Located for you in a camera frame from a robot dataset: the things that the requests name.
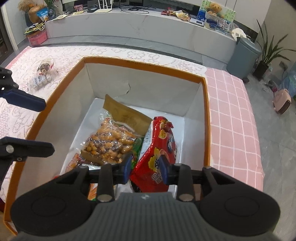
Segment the teddy bear gift box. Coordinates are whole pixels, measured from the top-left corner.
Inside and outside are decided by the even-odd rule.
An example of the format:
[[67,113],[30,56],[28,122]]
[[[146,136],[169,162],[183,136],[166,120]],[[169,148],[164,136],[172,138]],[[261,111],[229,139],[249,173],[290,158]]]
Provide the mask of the teddy bear gift box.
[[215,1],[202,1],[196,17],[190,18],[189,22],[209,29],[220,29],[231,32],[237,28],[233,21],[236,12]]

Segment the pink storage box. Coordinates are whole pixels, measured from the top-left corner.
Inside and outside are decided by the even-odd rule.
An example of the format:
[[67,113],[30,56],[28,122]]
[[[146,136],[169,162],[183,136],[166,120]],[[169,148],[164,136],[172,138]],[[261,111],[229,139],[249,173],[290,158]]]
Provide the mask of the pink storage box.
[[45,30],[37,31],[31,35],[28,35],[27,38],[31,46],[41,45],[43,42],[45,42],[48,39],[47,33]]

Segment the potted green plant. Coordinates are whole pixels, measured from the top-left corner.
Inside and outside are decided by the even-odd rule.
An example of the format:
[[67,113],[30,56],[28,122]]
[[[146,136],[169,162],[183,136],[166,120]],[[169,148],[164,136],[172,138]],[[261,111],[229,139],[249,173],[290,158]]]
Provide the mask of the potted green plant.
[[261,49],[261,60],[259,61],[252,75],[257,80],[262,80],[263,76],[265,75],[266,71],[269,68],[269,64],[274,59],[281,58],[281,59],[290,61],[289,58],[287,58],[286,56],[283,56],[282,52],[283,51],[295,52],[295,49],[288,49],[280,46],[281,42],[287,38],[288,34],[284,35],[276,43],[274,43],[274,36],[272,36],[271,40],[268,39],[268,31],[267,31],[266,24],[263,23],[262,25],[260,25],[259,21],[258,20],[256,21],[259,26],[260,35],[262,36],[262,44],[257,42]]

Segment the blue snack bag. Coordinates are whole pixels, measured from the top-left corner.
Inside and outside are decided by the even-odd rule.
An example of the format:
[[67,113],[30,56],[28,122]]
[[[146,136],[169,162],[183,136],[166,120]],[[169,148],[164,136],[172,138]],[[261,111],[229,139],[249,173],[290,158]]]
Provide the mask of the blue snack bag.
[[42,22],[46,22],[49,20],[49,10],[48,8],[43,8],[37,12],[37,16],[40,18]]

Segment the white noodle snack packet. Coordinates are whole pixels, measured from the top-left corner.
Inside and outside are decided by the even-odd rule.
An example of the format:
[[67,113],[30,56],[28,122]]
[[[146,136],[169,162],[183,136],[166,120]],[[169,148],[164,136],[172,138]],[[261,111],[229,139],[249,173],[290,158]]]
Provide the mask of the white noodle snack packet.
[[[124,159],[121,163],[110,164],[112,176],[107,176],[101,183],[101,187],[104,187],[107,182],[110,182],[110,179],[112,178],[115,199],[119,197],[121,192],[132,192],[131,183],[129,181],[130,173],[137,164],[143,140],[143,138],[137,138],[135,140],[135,144],[133,145],[132,150],[127,154],[124,154]],[[97,190],[98,187],[100,187],[99,172],[100,169],[106,165],[107,163],[102,166],[89,165],[89,200],[95,201],[97,198]]]

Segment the green plant in glass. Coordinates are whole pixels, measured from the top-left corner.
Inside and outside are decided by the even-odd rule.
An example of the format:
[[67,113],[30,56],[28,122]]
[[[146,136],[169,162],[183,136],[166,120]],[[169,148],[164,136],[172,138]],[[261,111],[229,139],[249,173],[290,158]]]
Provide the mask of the green plant in glass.
[[48,9],[48,15],[49,15],[49,20],[53,20],[56,18],[57,13],[56,13],[56,5],[55,5],[55,0],[43,0],[45,3],[47,9]]

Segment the white lace tablecloth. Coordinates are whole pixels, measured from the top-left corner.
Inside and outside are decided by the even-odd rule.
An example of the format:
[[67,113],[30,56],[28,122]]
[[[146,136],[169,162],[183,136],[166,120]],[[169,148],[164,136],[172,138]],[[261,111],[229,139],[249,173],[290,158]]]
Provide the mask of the white lace tablecloth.
[[[53,58],[58,76],[41,88],[39,96],[47,104],[56,102],[60,96],[57,93],[60,85],[68,85],[74,77],[85,67],[87,61],[100,58],[121,59],[124,61],[145,63],[149,66],[159,65],[166,68],[177,69],[196,76],[205,76],[206,67],[180,58],[139,51],[111,47],[66,46],[66,47],[37,47],[25,48],[7,66],[12,71],[15,80],[22,90],[29,88],[29,81],[35,73],[42,59]],[[8,104],[1,99],[1,137],[26,138],[39,114],[24,108]]]

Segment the peanut snack clear bag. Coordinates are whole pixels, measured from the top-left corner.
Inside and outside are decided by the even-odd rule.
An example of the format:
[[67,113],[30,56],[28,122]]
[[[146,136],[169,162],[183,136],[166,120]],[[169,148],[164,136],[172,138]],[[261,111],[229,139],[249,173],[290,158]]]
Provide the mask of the peanut snack clear bag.
[[105,96],[100,125],[83,143],[82,158],[93,165],[121,163],[137,138],[144,138],[152,119]]

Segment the red fries snack bag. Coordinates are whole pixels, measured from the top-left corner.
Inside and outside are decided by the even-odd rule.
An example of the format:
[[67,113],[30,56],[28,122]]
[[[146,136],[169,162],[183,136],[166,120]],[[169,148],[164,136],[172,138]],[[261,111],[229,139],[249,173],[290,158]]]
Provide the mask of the red fries snack bag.
[[79,153],[75,153],[70,161],[65,161],[60,171],[60,175],[63,175],[74,168],[76,168],[83,161],[82,156]]

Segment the brown vase dried flowers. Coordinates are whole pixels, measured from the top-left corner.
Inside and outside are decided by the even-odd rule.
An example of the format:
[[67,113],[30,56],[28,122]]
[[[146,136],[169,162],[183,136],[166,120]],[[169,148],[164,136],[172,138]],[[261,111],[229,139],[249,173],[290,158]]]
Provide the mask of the brown vase dried flowers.
[[25,22],[27,27],[35,23],[41,23],[42,20],[37,16],[37,12],[44,9],[46,6],[44,4],[37,4],[33,0],[21,0],[18,3],[18,10],[23,11],[25,14]]

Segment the orange cardboard box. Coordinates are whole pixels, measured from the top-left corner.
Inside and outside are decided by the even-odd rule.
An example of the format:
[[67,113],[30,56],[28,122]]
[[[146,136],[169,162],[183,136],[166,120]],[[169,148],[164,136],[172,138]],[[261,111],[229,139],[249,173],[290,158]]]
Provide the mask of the orange cardboard box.
[[1,139],[1,172],[36,164],[10,203],[15,240],[189,240],[214,231],[195,199],[210,164],[204,77],[86,57],[48,101],[5,98],[40,115],[25,140]]

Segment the pink checked table cover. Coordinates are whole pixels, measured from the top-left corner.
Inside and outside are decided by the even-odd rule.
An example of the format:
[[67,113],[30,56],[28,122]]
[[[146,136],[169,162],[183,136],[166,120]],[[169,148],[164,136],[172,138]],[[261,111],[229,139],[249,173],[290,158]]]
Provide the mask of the pink checked table cover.
[[243,81],[226,71],[206,71],[212,167],[258,190],[264,171],[251,103]]

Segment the pink space heater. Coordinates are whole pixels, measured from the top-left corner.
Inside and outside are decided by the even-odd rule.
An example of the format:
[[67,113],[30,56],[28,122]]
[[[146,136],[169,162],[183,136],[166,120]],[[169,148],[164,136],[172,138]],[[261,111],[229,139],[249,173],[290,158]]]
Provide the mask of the pink space heater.
[[273,98],[273,109],[278,114],[283,114],[292,104],[291,96],[287,89],[279,90]]

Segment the blue water jug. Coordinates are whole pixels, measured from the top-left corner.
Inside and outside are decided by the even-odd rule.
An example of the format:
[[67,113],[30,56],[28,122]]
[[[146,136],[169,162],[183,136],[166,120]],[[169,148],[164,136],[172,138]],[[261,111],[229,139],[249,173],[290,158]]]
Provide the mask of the blue water jug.
[[296,95],[296,72],[295,72],[295,63],[287,71],[284,70],[282,73],[280,90],[286,89],[292,98],[295,98]]

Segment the red cracker bag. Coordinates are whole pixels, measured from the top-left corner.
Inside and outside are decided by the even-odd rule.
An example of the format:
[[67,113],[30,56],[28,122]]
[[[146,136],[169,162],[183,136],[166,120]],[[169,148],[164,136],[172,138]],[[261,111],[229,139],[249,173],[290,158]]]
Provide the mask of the red cracker bag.
[[159,159],[165,156],[169,163],[176,162],[177,146],[172,128],[173,124],[163,116],[154,117],[149,125],[138,161],[129,176],[134,192],[168,191],[159,169]]

